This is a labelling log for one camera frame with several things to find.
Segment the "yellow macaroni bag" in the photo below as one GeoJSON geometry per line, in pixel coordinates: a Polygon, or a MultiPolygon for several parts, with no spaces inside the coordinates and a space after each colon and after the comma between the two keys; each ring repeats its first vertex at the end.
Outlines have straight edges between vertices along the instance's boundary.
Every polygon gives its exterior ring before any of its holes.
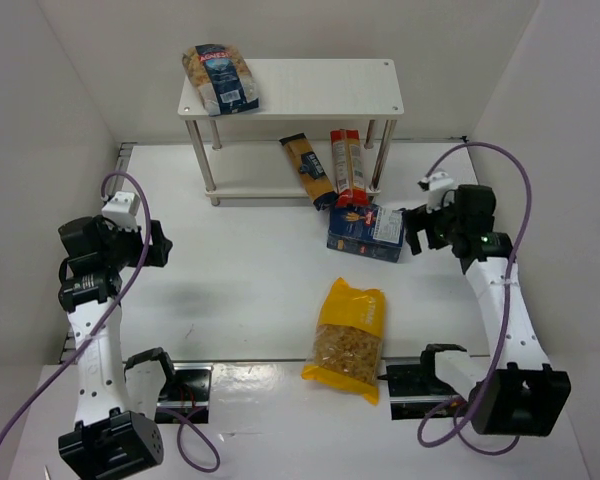
{"type": "Polygon", "coordinates": [[[382,291],[354,288],[337,279],[321,307],[301,378],[359,395],[376,405],[385,319],[382,291]]]}

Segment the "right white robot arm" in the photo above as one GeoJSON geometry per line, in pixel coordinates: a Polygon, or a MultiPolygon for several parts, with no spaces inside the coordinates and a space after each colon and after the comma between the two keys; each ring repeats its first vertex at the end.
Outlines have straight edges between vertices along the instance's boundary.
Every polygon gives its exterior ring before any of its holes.
{"type": "Polygon", "coordinates": [[[480,367],[456,344],[429,344],[425,374],[467,402],[481,435],[546,437],[571,392],[569,376],[551,366],[531,323],[518,281],[514,244],[494,229],[496,197],[489,187],[422,180],[426,204],[404,212],[412,254],[451,249],[478,302],[491,364],[480,367]]]}

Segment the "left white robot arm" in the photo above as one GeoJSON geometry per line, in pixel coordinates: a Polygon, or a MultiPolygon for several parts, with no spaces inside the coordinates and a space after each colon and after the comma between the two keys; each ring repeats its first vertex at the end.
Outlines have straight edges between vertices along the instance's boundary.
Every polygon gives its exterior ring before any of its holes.
{"type": "Polygon", "coordinates": [[[175,369],[160,348],[124,359],[122,308],[115,299],[126,267],[165,266],[172,247],[159,222],[145,248],[139,227],[123,229],[102,215],[58,230],[67,252],[60,267],[59,303],[80,356],[78,406],[72,431],[58,439],[61,458],[81,479],[125,479],[162,463],[157,403],[175,369]],[[148,257],[141,257],[146,250],[148,257]]]}

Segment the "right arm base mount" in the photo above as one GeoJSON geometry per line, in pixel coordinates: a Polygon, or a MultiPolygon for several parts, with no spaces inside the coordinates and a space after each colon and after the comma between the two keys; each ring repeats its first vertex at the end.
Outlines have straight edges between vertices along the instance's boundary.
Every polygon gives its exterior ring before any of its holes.
{"type": "Polygon", "coordinates": [[[378,377],[387,382],[391,419],[421,420],[438,404],[458,397],[449,385],[430,377],[417,360],[386,364],[378,377]]]}

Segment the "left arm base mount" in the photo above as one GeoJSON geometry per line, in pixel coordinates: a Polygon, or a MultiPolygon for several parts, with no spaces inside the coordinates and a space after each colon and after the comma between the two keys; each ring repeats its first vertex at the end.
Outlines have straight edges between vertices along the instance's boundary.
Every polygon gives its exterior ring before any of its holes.
{"type": "Polygon", "coordinates": [[[157,407],[175,411],[194,424],[207,424],[212,371],[210,363],[176,363],[174,379],[165,383],[157,407]]]}

